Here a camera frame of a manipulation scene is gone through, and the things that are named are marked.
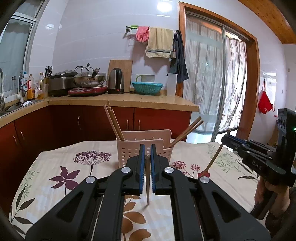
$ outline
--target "cutting board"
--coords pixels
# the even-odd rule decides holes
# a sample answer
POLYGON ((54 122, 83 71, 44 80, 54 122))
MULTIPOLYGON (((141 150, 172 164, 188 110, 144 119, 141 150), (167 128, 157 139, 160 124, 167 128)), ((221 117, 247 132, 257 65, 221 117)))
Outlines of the cutting board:
POLYGON ((132 59, 116 59, 110 60, 109 69, 108 69, 108 78, 110 72, 114 68, 119 68, 123 72, 124 77, 124 92, 130 92, 131 88, 131 70, 133 68, 133 60, 132 59))

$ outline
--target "green mug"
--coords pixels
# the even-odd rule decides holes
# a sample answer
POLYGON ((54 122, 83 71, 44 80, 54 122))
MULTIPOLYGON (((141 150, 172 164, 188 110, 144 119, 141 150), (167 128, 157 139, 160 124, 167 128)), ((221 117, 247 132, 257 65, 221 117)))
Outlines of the green mug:
POLYGON ((141 74, 136 77, 136 82, 138 82, 138 78, 141 77, 141 82, 154 82, 155 75, 153 74, 141 74))

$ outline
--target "table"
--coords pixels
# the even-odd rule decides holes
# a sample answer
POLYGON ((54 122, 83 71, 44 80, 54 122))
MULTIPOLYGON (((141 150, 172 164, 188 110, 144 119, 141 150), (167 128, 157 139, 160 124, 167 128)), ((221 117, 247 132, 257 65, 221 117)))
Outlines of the table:
MULTIPOLYGON (((179 142, 170 165, 186 176, 197 178, 219 147, 219 143, 179 142)), ((9 214, 9 221, 25 236, 27 230, 87 176, 109 176, 118 168, 116 141, 81 142, 42 152, 25 175, 9 214)), ((209 170, 210 178, 248 212, 254 206, 257 174, 240 157, 222 148, 209 170)), ((174 240, 169 196, 150 190, 147 205, 144 185, 141 196, 126 196, 122 240, 174 240)))

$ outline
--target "pink plastic basket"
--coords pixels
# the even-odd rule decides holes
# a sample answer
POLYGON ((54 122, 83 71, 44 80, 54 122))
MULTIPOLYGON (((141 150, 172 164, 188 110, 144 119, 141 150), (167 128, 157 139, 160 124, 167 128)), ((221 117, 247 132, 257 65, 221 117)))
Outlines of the pink plastic basket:
POLYGON ((155 144, 157 154, 166 157, 170 162, 173 148, 165 147, 170 145, 171 130, 123 131, 122 133, 125 141, 117 140, 119 168, 125 166, 130 157, 139 154, 141 144, 145 145, 146 155, 150 155, 150 147, 155 144))

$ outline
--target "wooden door frame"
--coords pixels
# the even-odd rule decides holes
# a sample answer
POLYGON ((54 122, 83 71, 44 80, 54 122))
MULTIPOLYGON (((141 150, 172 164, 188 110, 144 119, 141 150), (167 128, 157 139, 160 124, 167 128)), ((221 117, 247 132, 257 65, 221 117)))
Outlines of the wooden door frame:
MULTIPOLYGON (((258 90, 260 83, 260 60, 259 60, 259 48, 257 39, 248 31, 238 26, 234 22, 214 13, 207 9, 191 5, 184 2, 179 2, 179 29, 182 33, 182 40, 185 49, 186 44, 186 19, 185 11, 197 13, 199 15, 208 17, 217 22, 220 22, 229 28, 239 32, 243 36, 247 37, 250 41, 246 42, 247 52, 247 83, 246 94, 244 99, 244 106, 241 114, 239 128, 237 130, 237 137, 241 139, 248 139, 253 121, 256 114, 257 102, 258 102, 258 90)), ((183 83, 177 84, 176 95, 183 96, 183 83)))

